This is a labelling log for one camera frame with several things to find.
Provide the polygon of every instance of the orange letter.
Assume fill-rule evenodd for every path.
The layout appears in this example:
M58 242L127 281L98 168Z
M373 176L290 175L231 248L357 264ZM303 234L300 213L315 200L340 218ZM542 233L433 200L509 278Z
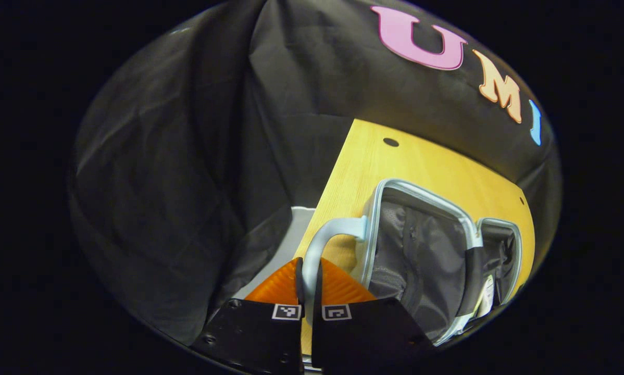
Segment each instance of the orange letter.
M507 107L508 102L507 112L509 112L509 116L517 123L521 123L520 88L517 83L510 76L506 76L504 81L502 81L502 75L488 57L485 57L476 49L472 49L472 52L479 56L483 66L483 85L479 86L479 92L493 103L497 103L497 100L500 100L502 108Z

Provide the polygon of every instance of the black fabric backdrop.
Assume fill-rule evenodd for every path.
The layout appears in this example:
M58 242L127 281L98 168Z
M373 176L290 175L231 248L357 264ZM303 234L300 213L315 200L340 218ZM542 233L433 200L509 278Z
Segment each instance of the black fabric backdrop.
M210 372L102 287L65 196L71 144L99 89L210 5L0 3L0 373ZM565 201L519 300L414 372L624 373L624 317L614 316L624 311L624 2L421 6L528 83L559 140Z
M431 24L417 45L441 49ZM100 280L126 309L189 345L207 316L271 258L289 207L315 207L354 118L445 145L523 190L535 229L533 270L552 242L561 199L557 143L541 107L528 126L477 90L478 59L454 71L381 45L373 2L228 2L143 47L83 117L69 170L71 216ZM532 124L531 112L523 120Z

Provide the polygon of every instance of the suitcase handle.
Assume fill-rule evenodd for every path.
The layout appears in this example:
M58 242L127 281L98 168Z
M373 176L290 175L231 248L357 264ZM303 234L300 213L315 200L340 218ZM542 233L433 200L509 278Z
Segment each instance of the suitcase handle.
M324 224L310 241L303 258L303 290L305 292L305 318L312 325L314 298L317 288L317 271L321 262L321 253L331 238L339 234L352 235L356 241L365 240L367 232L367 216L361 218L336 218Z

